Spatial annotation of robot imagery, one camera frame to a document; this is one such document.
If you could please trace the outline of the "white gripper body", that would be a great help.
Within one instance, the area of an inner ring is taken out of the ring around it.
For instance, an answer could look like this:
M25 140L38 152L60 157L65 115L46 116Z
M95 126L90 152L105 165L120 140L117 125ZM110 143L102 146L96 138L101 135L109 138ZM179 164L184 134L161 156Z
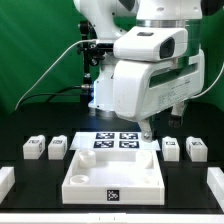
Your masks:
M172 60L157 63L120 60L114 70L113 107L118 117L139 122L201 92L204 52L172 78Z

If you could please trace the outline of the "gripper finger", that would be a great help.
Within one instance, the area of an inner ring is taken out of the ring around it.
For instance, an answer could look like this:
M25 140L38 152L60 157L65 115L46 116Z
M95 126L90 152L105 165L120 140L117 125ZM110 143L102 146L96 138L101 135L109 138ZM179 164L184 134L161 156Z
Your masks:
M182 125L184 110L185 104L183 102L177 103L172 107L172 111L169 117L170 127L179 128Z
M141 138L143 141L151 142L152 141L152 130L148 119L144 119L138 123L141 129Z

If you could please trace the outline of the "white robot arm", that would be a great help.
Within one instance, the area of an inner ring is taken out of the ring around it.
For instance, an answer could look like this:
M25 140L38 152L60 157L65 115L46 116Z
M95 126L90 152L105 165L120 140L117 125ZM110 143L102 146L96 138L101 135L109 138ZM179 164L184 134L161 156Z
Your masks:
M182 125L186 101L202 91L200 22L224 0L73 0L94 30L86 49L100 66L89 107L136 122L153 139L150 118L170 108L169 125Z

